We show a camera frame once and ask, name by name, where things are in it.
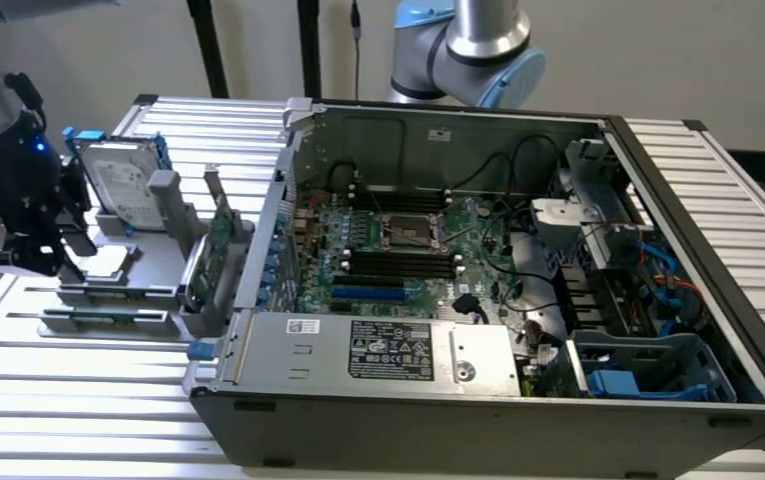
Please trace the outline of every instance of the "white wall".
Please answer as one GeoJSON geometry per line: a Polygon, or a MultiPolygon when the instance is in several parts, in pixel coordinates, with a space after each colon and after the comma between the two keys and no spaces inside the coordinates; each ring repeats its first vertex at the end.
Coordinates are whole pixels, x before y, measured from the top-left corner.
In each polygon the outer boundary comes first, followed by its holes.
{"type": "MultiPolygon", "coordinates": [[[[765,2],[522,1],[549,55],[527,108],[697,118],[729,146],[765,147],[765,2]]],[[[320,3],[323,94],[351,98],[350,0],[320,3]]],[[[361,96],[383,100],[397,0],[359,5],[361,96]]],[[[295,0],[214,0],[214,13],[232,96],[300,95],[295,0]]],[[[127,0],[0,26],[0,56],[43,86],[54,131],[111,128],[140,92],[208,92],[183,0],[127,0]]]]}
{"type": "Polygon", "coordinates": [[[111,130],[139,93],[210,92],[183,0],[127,0],[0,25],[0,60],[42,92],[56,147],[68,125],[111,130]]]}
{"type": "MultiPolygon", "coordinates": [[[[533,22],[533,43],[549,57],[527,108],[695,118],[730,147],[765,148],[765,1],[522,1],[533,22]]],[[[295,22],[291,0],[235,3],[264,2],[271,9],[275,4],[283,9],[272,22],[295,22]]],[[[350,98],[350,0],[323,0],[323,4],[324,93],[350,98]]],[[[359,5],[361,92],[366,99],[383,100],[397,2],[359,0],[359,5]]],[[[283,54],[298,59],[291,49],[283,45],[283,54]]],[[[254,95],[255,89],[248,84],[243,93],[254,95]]]]}

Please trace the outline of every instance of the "circuit board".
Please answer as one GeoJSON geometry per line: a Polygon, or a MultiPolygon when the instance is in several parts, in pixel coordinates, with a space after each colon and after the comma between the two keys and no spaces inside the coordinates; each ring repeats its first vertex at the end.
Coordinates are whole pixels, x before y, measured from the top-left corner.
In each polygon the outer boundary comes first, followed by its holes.
{"type": "Polygon", "coordinates": [[[216,197],[216,210],[210,221],[204,253],[190,279],[190,290],[198,308],[204,306],[219,286],[232,230],[234,212],[227,203],[227,198],[224,195],[219,195],[216,197]]]}
{"type": "Polygon", "coordinates": [[[493,262],[502,268],[511,268],[511,259],[499,255],[503,235],[499,222],[483,239],[491,227],[493,202],[475,197],[457,198],[438,213],[427,214],[386,211],[385,207],[379,211],[359,210],[336,194],[320,196],[320,193],[306,192],[300,198],[294,221],[302,272],[298,312],[438,318],[470,323],[473,318],[457,313],[451,304],[461,295],[471,294],[483,305],[490,322],[499,323],[498,317],[506,312],[498,308],[493,284],[498,282],[495,289],[506,290],[511,279],[493,270],[483,258],[491,255],[493,262]],[[373,263],[366,271],[355,267],[351,272],[344,270],[348,261],[361,255],[379,257],[379,270],[374,270],[373,263]],[[445,275],[442,268],[435,276],[417,267],[414,271],[407,270],[402,265],[406,272],[413,272],[402,276],[402,297],[394,301],[338,302],[332,295],[338,283],[343,283],[338,280],[355,273],[373,276],[395,266],[391,262],[398,258],[405,258],[407,263],[410,256],[419,256],[421,261],[431,260],[431,256],[453,258],[453,273],[445,275]]]}

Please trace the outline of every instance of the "black pole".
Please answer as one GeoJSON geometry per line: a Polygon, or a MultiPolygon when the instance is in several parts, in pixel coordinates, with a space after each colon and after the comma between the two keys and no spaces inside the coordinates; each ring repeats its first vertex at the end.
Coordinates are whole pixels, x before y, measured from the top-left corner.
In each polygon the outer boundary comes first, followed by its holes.
{"type": "Polygon", "coordinates": [[[319,73],[319,0],[296,0],[296,8],[299,9],[304,96],[320,98],[323,92],[319,73]]]}
{"type": "Polygon", "coordinates": [[[210,96],[212,98],[228,98],[222,52],[219,51],[219,37],[216,35],[216,25],[212,21],[212,4],[210,0],[186,0],[186,4],[190,7],[190,15],[195,23],[200,58],[204,61],[207,83],[210,84],[210,96]]]}

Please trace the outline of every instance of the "blue pcie slot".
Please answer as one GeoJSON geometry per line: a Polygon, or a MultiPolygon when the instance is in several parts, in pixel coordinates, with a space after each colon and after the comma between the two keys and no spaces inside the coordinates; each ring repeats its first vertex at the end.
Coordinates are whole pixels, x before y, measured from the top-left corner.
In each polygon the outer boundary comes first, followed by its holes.
{"type": "Polygon", "coordinates": [[[343,288],[331,289],[334,298],[348,298],[351,300],[385,300],[389,302],[405,302],[406,291],[398,288],[343,288]]]}

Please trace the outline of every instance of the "motherboard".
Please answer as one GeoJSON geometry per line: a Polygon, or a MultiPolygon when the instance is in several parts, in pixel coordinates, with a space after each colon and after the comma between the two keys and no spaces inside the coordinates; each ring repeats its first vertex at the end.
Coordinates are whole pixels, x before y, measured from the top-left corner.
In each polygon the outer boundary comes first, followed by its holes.
{"type": "Polygon", "coordinates": [[[485,262],[511,268],[497,208],[479,197],[303,192],[292,224],[296,311],[519,323],[499,304],[513,279],[485,262]],[[457,311],[462,296],[477,299],[487,319],[457,311]]]}

